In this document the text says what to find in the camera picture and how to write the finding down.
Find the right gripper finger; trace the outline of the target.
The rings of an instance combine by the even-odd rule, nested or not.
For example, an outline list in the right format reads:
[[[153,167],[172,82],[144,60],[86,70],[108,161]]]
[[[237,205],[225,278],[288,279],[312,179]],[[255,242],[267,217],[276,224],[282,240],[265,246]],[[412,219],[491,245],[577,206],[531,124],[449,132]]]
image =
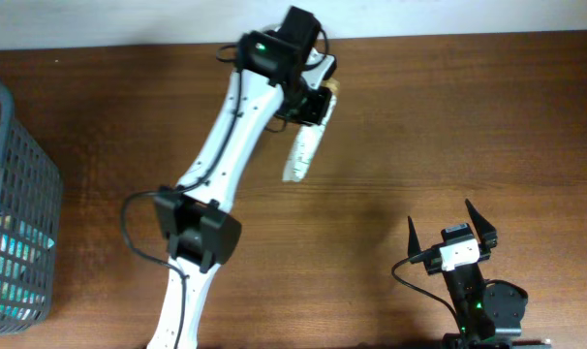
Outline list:
[[[417,231],[415,228],[414,221],[411,216],[408,217],[408,229],[409,229],[409,237],[408,237],[408,247],[407,247],[407,255],[410,260],[419,260],[422,250],[420,248],[419,240],[417,237]]]
[[[479,241],[491,249],[497,246],[497,230],[496,228],[484,218],[474,207],[470,200],[465,200],[465,205],[468,209],[471,221],[479,236]]]

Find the white lotion tube gold cap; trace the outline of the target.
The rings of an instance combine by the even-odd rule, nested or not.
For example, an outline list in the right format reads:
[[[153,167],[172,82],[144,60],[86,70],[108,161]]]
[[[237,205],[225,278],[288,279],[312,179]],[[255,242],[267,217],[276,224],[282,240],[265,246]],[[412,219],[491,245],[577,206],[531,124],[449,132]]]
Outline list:
[[[319,125],[301,126],[298,130],[283,171],[284,182],[300,182],[306,177],[336,107],[340,82],[330,78],[322,83],[322,87],[332,93],[326,114]]]

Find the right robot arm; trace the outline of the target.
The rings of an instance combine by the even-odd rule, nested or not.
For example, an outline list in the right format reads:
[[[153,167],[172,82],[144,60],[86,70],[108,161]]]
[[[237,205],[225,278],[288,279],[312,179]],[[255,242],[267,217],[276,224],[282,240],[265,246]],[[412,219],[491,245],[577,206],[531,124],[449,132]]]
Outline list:
[[[441,231],[443,241],[422,249],[414,221],[408,220],[407,257],[391,269],[402,285],[443,304],[458,332],[440,340],[442,348],[549,348],[549,340],[521,340],[521,321],[529,295],[523,288],[501,279],[483,277],[479,264],[491,257],[498,244],[497,229],[466,201],[471,221]],[[421,264],[428,275],[440,274],[449,301],[396,275],[406,263]]]

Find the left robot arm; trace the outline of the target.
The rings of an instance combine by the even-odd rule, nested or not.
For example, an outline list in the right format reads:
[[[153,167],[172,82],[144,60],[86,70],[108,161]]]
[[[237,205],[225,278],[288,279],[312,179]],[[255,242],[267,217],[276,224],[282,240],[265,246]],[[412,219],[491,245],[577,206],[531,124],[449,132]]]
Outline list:
[[[231,215],[239,180],[271,118],[298,125],[283,179],[305,178],[337,103],[337,59],[315,48],[323,33],[312,13],[290,7],[280,25],[234,44],[226,100],[201,152],[154,196],[169,276],[149,347],[197,347],[209,287],[241,236]]]

